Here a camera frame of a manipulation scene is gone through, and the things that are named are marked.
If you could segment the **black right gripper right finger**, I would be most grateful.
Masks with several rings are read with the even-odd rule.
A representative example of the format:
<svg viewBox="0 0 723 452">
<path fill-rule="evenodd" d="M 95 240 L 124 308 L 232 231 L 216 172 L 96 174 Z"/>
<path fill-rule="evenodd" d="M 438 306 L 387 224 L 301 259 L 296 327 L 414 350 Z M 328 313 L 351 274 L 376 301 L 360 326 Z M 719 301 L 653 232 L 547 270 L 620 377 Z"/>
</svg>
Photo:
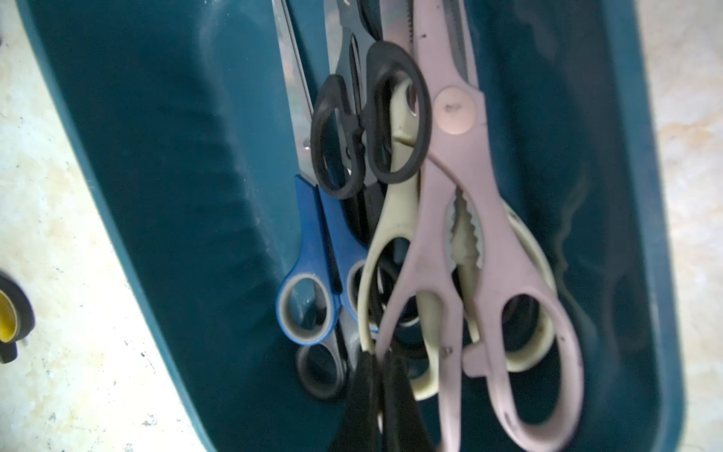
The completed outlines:
<svg viewBox="0 0 723 452">
<path fill-rule="evenodd" d="M 382 366 L 383 450 L 434 451 L 415 400 L 403 357 L 387 354 Z"/>
</svg>

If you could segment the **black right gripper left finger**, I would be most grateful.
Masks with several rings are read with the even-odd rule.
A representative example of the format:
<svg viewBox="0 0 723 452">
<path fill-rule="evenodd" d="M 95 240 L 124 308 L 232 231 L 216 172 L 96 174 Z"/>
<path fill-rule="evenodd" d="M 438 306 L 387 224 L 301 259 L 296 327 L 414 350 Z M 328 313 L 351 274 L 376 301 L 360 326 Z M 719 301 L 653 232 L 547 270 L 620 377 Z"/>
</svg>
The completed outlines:
<svg viewBox="0 0 723 452">
<path fill-rule="evenodd" d="M 357 363 L 341 424 L 329 451 L 378 450 L 381 371 L 377 357 L 363 352 Z"/>
</svg>

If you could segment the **pink kitchen scissors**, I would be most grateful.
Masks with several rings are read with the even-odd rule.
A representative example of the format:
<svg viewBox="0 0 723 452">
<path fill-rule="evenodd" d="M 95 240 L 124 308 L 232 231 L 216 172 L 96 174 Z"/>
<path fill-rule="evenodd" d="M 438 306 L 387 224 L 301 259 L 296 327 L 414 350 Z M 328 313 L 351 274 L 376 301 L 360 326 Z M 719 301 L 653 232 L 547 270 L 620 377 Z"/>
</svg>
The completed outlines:
<svg viewBox="0 0 723 452">
<path fill-rule="evenodd" d="M 469 45 L 469 28 L 459 2 L 417 1 L 412 7 L 413 50 L 423 75 L 418 92 L 428 95 L 430 143 L 421 171 L 418 224 L 406 261 L 383 315 L 374 350 L 383 358 L 409 298 L 437 295 L 444 308 L 440 333 L 439 416 L 441 450 L 461 444 L 461 383 L 487 380 L 491 406 L 508 436 L 527 451 L 559 451 L 574 436 L 584 400 L 584 364 L 570 318 L 551 287 L 538 274 L 517 239 L 494 177 L 484 94 L 474 85 L 476 64 L 456 57 Z M 463 302 L 451 277 L 447 247 L 448 207 L 463 191 L 480 218 L 483 261 L 474 294 L 481 337 L 463 341 Z M 506 367 L 502 312 L 521 294 L 534 298 L 555 330 L 560 360 L 557 404 L 543 423 L 521 420 Z"/>
</svg>

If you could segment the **blue grey handled scissors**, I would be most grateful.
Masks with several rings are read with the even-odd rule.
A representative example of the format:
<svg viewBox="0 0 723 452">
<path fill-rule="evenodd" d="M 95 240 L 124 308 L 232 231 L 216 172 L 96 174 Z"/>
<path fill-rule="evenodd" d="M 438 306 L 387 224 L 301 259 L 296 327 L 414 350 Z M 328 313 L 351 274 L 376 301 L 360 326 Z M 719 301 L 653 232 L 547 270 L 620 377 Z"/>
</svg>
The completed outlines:
<svg viewBox="0 0 723 452">
<path fill-rule="evenodd" d="M 286 2 L 272 5 L 299 163 L 295 185 L 302 233 L 299 257 L 282 281 L 276 313 L 282 332 L 291 341 L 311 347 L 335 335 L 341 314 L 356 314 L 356 279 L 383 198 L 377 184 L 344 202 L 318 186 L 311 154 L 314 107 L 292 17 Z"/>
</svg>

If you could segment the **cream kitchen scissors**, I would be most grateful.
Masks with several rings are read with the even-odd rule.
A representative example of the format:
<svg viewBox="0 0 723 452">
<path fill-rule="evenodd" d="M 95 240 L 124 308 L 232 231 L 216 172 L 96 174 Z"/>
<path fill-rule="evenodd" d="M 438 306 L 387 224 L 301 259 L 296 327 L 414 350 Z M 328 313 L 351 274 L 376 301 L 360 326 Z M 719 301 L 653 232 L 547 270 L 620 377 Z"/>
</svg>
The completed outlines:
<svg viewBox="0 0 723 452">
<path fill-rule="evenodd" d="M 416 143 L 418 120 L 410 108 L 408 96 L 413 91 L 412 81 L 406 79 L 398 84 L 390 101 L 391 119 L 391 167 L 399 170 L 412 156 L 412 147 Z M 380 325 L 384 309 L 374 301 L 378 288 L 376 271 L 381 266 L 381 255 L 385 247 L 395 239 L 414 238 L 417 229 L 420 176 L 389 186 L 381 209 L 380 221 L 373 235 L 365 266 L 361 273 L 361 284 L 357 296 L 358 330 L 361 350 L 375 351 L 376 336 L 372 329 Z M 553 272 L 549 261 L 533 237 L 528 227 L 509 205 L 504 205 L 510 225 L 531 258 L 540 276 L 544 278 L 553 292 L 557 292 Z M 456 195 L 451 207 L 452 215 L 452 267 L 458 272 L 461 283 L 461 297 L 464 303 L 465 318 L 471 339 L 477 342 L 481 338 L 474 314 L 473 294 L 477 277 L 474 271 L 483 263 L 482 250 L 476 246 L 474 228 L 479 225 L 477 214 L 468 205 L 464 196 Z M 417 297 L 417 307 L 421 321 L 423 346 L 422 356 L 429 360 L 429 368 L 421 376 L 412 379 L 412 391 L 416 400 L 425 400 L 439 392 L 439 356 L 440 327 L 442 307 L 438 298 L 431 293 Z M 536 366 L 553 345 L 554 331 L 548 314 L 541 312 L 537 316 L 534 330 L 521 346 L 506 347 L 506 368 L 514 373 L 527 371 Z"/>
</svg>

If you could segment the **yellow black handled scissors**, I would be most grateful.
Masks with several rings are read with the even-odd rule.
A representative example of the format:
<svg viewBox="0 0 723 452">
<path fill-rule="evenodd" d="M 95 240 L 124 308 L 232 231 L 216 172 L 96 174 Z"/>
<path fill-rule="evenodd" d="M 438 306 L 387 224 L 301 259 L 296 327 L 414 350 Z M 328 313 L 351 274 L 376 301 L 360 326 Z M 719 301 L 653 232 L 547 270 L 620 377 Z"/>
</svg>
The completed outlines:
<svg viewBox="0 0 723 452">
<path fill-rule="evenodd" d="M 11 276 L 1 272 L 1 363 L 17 358 L 17 343 L 34 327 L 35 316 L 28 297 Z"/>
</svg>

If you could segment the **teal plastic storage box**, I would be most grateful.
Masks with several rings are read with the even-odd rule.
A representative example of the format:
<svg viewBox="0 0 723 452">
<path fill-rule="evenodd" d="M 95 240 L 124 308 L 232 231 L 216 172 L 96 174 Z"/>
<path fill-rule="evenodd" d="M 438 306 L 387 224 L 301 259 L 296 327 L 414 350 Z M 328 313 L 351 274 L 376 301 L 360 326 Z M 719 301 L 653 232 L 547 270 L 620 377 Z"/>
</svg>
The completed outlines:
<svg viewBox="0 0 723 452">
<path fill-rule="evenodd" d="M 203 444 L 325 451 L 274 301 L 299 255 L 268 1 L 23 1 L 59 116 Z M 665 203 L 631 1 L 471 1 L 500 190 L 580 339 L 572 451 L 674 451 L 685 417 Z"/>
</svg>

